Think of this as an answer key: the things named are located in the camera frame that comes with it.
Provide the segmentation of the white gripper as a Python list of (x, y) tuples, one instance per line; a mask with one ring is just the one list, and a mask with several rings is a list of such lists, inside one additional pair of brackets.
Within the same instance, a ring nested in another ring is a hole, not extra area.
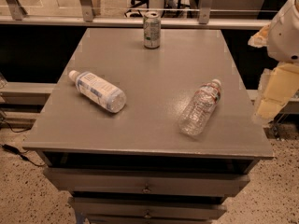
[(261, 74), (252, 121), (265, 125), (286, 106), (299, 90), (298, 0), (288, 0), (277, 15), (252, 35), (248, 45), (267, 47), (268, 55), (280, 63)]

